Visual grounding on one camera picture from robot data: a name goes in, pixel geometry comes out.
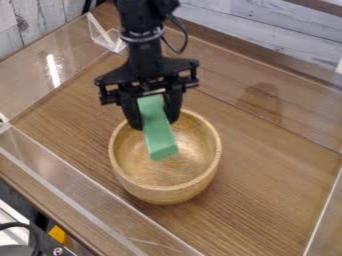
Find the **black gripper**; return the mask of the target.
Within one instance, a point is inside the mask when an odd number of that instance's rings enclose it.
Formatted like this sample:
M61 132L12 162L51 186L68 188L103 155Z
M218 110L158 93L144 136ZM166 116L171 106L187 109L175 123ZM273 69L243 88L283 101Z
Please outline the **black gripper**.
M159 39L130 43L124 64L95 78L100 103L122 105L131 128L142 130L135 98L164 93L164 113L174 123L180 115L183 93L199 85L198 67L196 59L166 57Z

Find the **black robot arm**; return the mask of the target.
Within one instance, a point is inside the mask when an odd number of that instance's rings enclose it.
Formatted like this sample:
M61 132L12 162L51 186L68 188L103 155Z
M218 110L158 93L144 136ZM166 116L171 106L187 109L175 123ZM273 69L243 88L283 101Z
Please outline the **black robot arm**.
M143 129L138 100L160 95L163 111L170 123L179 119L183 94L199 85L199 60L166 57L162 43L176 54L188 44L188 32L174 11L179 0L114 0L120 18L120 39L128 47L128 58L122 66L95 79L103 105L122 107L130 126ZM170 20L184 34L184 42L175 49L164 37L164 22Z

